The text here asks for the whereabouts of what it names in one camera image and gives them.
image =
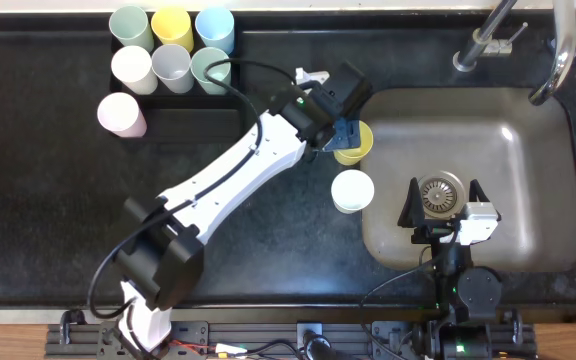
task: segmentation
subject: stainless steel sink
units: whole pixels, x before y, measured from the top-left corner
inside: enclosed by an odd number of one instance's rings
[[[375,143],[361,169],[374,181],[375,197],[363,211],[363,237],[379,262],[396,269],[418,263],[423,246],[410,243],[411,229],[397,226],[416,177],[428,194],[427,216],[437,218],[460,210],[469,182],[479,180],[503,220],[491,240],[472,247],[475,264],[505,271],[575,265],[576,169],[568,118],[554,99],[531,105],[529,92],[392,89],[368,101],[361,119]]]

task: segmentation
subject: sink drain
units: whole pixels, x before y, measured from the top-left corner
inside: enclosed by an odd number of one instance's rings
[[[447,171],[424,176],[419,181],[419,189],[424,211],[436,218],[449,218],[455,214],[463,206],[466,195],[461,181]]]

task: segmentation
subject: wooden floor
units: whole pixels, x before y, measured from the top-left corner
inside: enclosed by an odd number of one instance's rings
[[[0,360],[38,360],[44,355],[48,327],[0,325]],[[576,324],[537,325],[539,358],[576,359]]]

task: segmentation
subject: faucet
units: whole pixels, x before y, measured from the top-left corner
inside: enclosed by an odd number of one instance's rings
[[[484,25],[473,31],[471,38],[463,50],[453,56],[453,65],[457,70],[469,72],[475,69],[480,56],[508,56],[512,52],[512,42],[526,28],[524,23],[519,31],[509,40],[495,40],[492,34],[499,24],[510,13],[517,0],[502,0],[492,11]],[[557,33],[557,47],[555,59],[550,76],[539,88],[533,90],[528,100],[533,105],[541,105],[559,89],[563,83],[572,61],[576,48],[576,22],[575,6],[573,0],[553,0],[555,13],[555,30]]]

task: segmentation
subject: black countertop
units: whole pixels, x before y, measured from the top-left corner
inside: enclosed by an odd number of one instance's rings
[[[0,17],[0,306],[83,305],[93,272],[118,241],[105,234],[128,194],[156,194],[180,183],[231,145],[128,146],[98,125],[112,55],[106,19]],[[332,70],[349,60],[376,91],[541,84],[552,64],[544,45],[553,34],[551,14],[513,14],[500,35],[526,19],[531,25],[510,57],[482,59],[469,74],[453,69],[452,55],[484,19],[240,14],[237,23],[245,58],[307,71]],[[263,70],[242,69],[241,76],[256,104],[281,81]],[[576,65],[557,98],[570,114],[576,151]],[[323,154],[262,186],[215,232],[203,277],[187,303],[350,304],[398,274],[365,249],[361,215],[334,208],[329,187],[344,169]],[[576,267],[502,277],[505,304],[576,305]],[[432,284],[419,274],[383,295],[376,301],[434,306]],[[115,274],[101,282],[99,299],[121,300]]]

